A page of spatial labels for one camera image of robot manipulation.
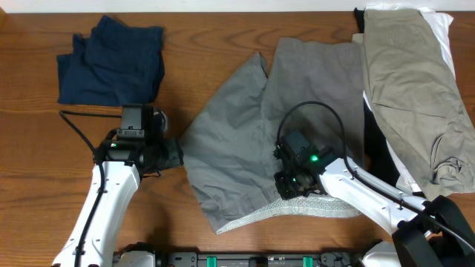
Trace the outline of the grey shorts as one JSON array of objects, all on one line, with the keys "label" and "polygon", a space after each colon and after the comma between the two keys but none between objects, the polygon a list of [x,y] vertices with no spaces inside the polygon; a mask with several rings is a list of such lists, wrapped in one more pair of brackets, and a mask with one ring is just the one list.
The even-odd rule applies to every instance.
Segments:
[{"label": "grey shorts", "polygon": [[316,145],[364,161],[357,44],[282,38],[272,65],[256,53],[219,88],[183,134],[184,166],[201,210],[221,234],[279,215],[348,218],[351,205],[311,195],[284,201],[274,175],[278,136],[301,130]]}]

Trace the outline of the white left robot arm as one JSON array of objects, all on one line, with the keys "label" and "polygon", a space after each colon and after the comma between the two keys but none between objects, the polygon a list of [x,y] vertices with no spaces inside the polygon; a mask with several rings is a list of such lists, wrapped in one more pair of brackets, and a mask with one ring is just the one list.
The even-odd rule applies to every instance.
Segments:
[{"label": "white left robot arm", "polygon": [[76,225],[53,266],[154,266],[153,251],[114,258],[128,205],[143,178],[183,164],[175,138],[156,142],[105,139],[96,148],[91,186]]}]

